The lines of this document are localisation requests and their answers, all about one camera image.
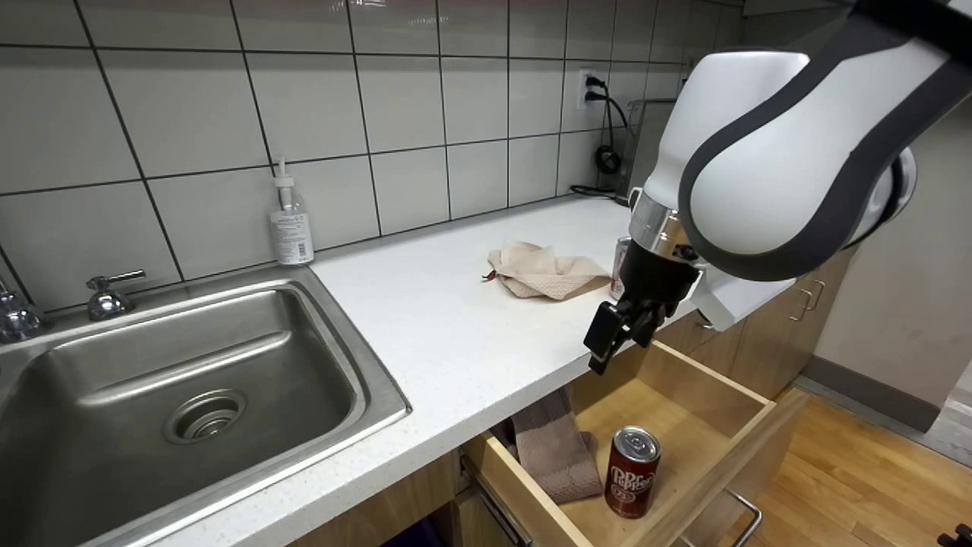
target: white countertop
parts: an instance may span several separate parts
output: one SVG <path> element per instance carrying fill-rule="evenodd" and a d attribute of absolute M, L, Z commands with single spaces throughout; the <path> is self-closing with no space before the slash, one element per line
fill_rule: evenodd
<path fill-rule="evenodd" d="M 609 289 L 516 300 L 484 284 L 486 254 L 529 241 L 610 269 L 625 231 L 629 209 L 610 200 L 556 200 L 321 254 L 314 269 L 412 409 L 160 543 L 296 540 L 579 376 L 582 333 Z"/>

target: soap dispenser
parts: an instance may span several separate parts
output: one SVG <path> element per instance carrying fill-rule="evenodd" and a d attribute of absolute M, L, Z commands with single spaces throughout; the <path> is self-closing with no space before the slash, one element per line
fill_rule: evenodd
<path fill-rule="evenodd" d="M 276 265 L 309 265 L 309 216 L 301 205 L 296 176 L 286 172 L 286 157 L 276 163 L 274 176 L 276 200 L 271 206 L 271 244 Z"/>

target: stainless steel sink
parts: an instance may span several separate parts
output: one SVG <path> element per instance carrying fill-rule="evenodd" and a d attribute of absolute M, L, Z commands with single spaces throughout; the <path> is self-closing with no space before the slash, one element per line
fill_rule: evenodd
<path fill-rule="evenodd" d="M 156 296 L 0 349 L 0 537 L 152 540 L 405 413 L 309 269 Z"/>

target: beige towel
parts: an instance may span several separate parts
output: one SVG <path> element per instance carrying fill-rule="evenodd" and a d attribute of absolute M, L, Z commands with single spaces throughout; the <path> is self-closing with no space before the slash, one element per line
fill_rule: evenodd
<path fill-rule="evenodd" d="M 514 432 L 523 467 L 553 502 L 564 504 L 600 496 L 592 437 L 578 432 L 562 389 L 516 413 Z"/>
<path fill-rule="evenodd" d="M 489 265 L 493 272 L 486 281 L 502 281 L 516 298 L 567 300 L 610 281 L 582 254 L 556 254 L 553 249 L 534 244 L 510 244 L 497 251 L 489 251 Z"/>

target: wooden cabinet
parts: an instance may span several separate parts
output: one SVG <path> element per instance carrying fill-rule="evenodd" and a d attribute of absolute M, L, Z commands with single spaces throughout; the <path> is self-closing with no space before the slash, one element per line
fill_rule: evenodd
<path fill-rule="evenodd" d="M 456 456 L 446 456 L 301 543 L 380 543 L 450 497 L 456 502 L 438 519 L 446 513 L 443 529 L 456 547 L 518 543 L 518 536 L 538 547 L 713 543 L 737 519 L 725 492 L 758 492 L 805 400 L 800 392 L 770 400 L 663 342 L 620 351 L 606 376 L 586 374 L 567 394 L 578 429 L 594 440 L 600 480 L 620 424 L 643 424 L 659 437 L 663 465 L 646 518 L 620 519 L 600 496 L 556 504 L 497 437 L 484 435 L 462 449 L 467 480 L 480 489 L 467 489 Z"/>
<path fill-rule="evenodd" d="M 700 314 L 691 314 L 663 329 L 659 339 L 765 398 L 778 398 L 814 356 L 847 262 L 851 251 L 834 254 L 728 332 L 712 332 Z"/>

